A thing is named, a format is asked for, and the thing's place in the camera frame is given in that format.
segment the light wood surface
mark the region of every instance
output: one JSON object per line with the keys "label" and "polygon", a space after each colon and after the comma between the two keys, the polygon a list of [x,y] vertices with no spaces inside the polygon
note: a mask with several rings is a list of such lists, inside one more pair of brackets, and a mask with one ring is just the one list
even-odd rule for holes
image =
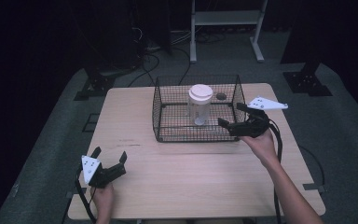
{"label": "light wood surface", "polygon": [[[246,102],[276,96],[269,84],[242,84]],[[112,89],[103,104],[89,153],[100,147],[103,167],[127,152],[127,173],[114,181],[117,219],[275,216],[273,185],[266,169],[242,141],[159,143],[152,129],[154,88]],[[282,133],[282,165],[319,215],[325,212],[296,140],[281,110],[266,111]],[[74,196],[68,216],[89,219]]]}

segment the bottle cap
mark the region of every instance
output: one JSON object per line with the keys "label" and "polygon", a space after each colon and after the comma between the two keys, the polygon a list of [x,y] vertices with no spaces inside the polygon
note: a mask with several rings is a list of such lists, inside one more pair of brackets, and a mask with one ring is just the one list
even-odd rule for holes
{"label": "bottle cap", "polygon": [[190,88],[188,94],[192,103],[206,105],[212,100],[213,90],[207,85],[197,84]]}

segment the black mesh basket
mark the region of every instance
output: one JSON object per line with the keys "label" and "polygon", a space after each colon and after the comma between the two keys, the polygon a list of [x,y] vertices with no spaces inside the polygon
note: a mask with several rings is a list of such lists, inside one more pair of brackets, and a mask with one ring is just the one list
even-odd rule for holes
{"label": "black mesh basket", "polygon": [[[208,85],[213,90],[210,117],[203,125],[196,125],[188,113],[188,90],[196,84]],[[217,124],[217,119],[243,122],[245,114],[236,109],[245,103],[240,77],[158,77],[153,99],[153,130],[157,141],[173,142],[228,142],[238,141]]]}

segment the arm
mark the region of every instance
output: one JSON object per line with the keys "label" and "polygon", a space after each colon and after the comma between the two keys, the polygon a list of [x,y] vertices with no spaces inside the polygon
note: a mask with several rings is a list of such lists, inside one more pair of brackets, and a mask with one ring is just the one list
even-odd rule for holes
{"label": "arm", "polygon": [[92,200],[98,211],[97,224],[108,224],[113,213],[113,184],[110,182],[104,189],[91,188]]}
{"label": "arm", "polygon": [[271,131],[267,130],[257,138],[240,136],[240,139],[266,167],[288,223],[323,223],[279,163]]}

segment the white rack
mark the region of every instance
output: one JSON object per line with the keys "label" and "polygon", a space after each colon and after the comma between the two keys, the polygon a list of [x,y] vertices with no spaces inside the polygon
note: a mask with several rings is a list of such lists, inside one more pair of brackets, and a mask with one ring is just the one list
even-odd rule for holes
{"label": "white rack", "polygon": [[196,26],[198,25],[240,25],[255,24],[255,35],[250,37],[255,57],[259,63],[264,62],[263,54],[258,47],[258,37],[260,35],[261,25],[264,20],[268,0],[263,1],[260,10],[241,10],[241,11],[199,11],[196,12],[196,0],[192,2],[191,11],[191,42],[190,42],[190,61],[197,61],[196,52]]}

